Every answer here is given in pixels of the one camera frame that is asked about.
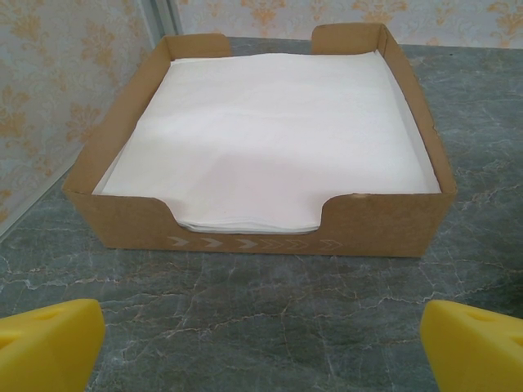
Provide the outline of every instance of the chevron arrow print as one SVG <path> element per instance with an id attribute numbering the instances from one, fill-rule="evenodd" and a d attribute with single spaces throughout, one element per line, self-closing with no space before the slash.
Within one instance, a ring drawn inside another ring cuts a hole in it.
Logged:
<path id="1" fill-rule="evenodd" d="M 209 243 L 208 245 L 205 245 L 205 247 L 220 247 L 223 245 L 223 243 L 214 238 L 202 238 L 202 240 Z"/>
<path id="2" fill-rule="evenodd" d="M 303 241 L 297 240 L 297 239 L 288 239 L 288 243 L 291 244 L 290 247 L 288 247 L 289 250 L 294 251 L 298 249 L 303 249 L 304 247 L 308 247 L 308 243 L 304 243 Z"/>
<path id="3" fill-rule="evenodd" d="M 236 241 L 240 241 L 243 245 L 239 247 L 239 249 L 250 249 L 251 247 L 257 247 L 258 244 L 254 241 L 251 241 L 250 239 L 237 239 Z"/>
<path id="4" fill-rule="evenodd" d="M 184 245 L 187 245 L 189 243 L 189 241 L 187 241 L 186 239 L 179 238 L 179 237 L 168 237 L 168 238 L 174 242 L 173 246 L 175 246 L 175 247 L 183 247 Z"/>
<path id="5" fill-rule="evenodd" d="M 283 244 L 275 241 L 274 239 L 263 239 L 262 242 L 265 244 L 263 249 L 278 249 L 282 247 Z"/>
<path id="6" fill-rule="evenodd" d="M 321 239 L 320 241 L 325 244 L 325 246 L 321 248 L 322 251 L 333 251 L 343 246 L 342 243 L 334 241 L 333 239 Z"/>

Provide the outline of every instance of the patterned wallpaper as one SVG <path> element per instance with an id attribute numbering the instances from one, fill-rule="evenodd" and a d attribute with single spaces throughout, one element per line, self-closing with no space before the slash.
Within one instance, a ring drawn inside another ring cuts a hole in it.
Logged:
<path id="1" fill-rule="evenodd" d="M 74 157 L 150 50 L 136 0 L 0 0 L 0 226 Z"/>
<path id="2" fill-rule="evenodd" d="M 184 33 L 308 39 L 316 25 L 384 22 L 403 43 L 523 47 L 523 0 L 177 0 Z"/>

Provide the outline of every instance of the stack of napkins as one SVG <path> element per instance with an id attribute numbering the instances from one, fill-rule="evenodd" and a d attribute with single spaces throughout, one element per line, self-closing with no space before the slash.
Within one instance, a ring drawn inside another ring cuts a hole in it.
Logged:
<path id="1" fill-rule="evenodd" d="M 193 231 L 245 234 L 313 231 L 337 195 L 439 192 L 377 52 L 173 61 L 95 189 L 163 200 Z"/>

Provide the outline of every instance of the marble surface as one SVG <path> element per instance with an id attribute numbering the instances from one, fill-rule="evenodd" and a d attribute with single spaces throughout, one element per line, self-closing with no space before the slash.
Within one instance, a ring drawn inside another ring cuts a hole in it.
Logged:
<path id="1" fill-rule="evenodd" d="M 91 392 L 436 391 L 418 334 L 430 299 L 523 318 L 523 51 L 405 52 L 459 188 L 423 258 L 108 250 L 60 182 L 0 244 L 0 317 L 100 301 Z"/>

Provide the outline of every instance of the yellow damask pattern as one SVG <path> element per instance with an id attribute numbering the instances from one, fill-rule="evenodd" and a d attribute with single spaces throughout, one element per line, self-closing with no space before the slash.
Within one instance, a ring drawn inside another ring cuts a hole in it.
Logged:
<path id="1" fill-rule="evenodd" d="M 316 25 L 386 23 L 404 43 L 523 47 L 523 0 L 178 0 L 185 33 L 308 39 Z"/>
<path id="2" fill-rule="evenodd" d="M 0 0 L 0 223 L 91 135 L 150 51 L 138 0 Z"/>

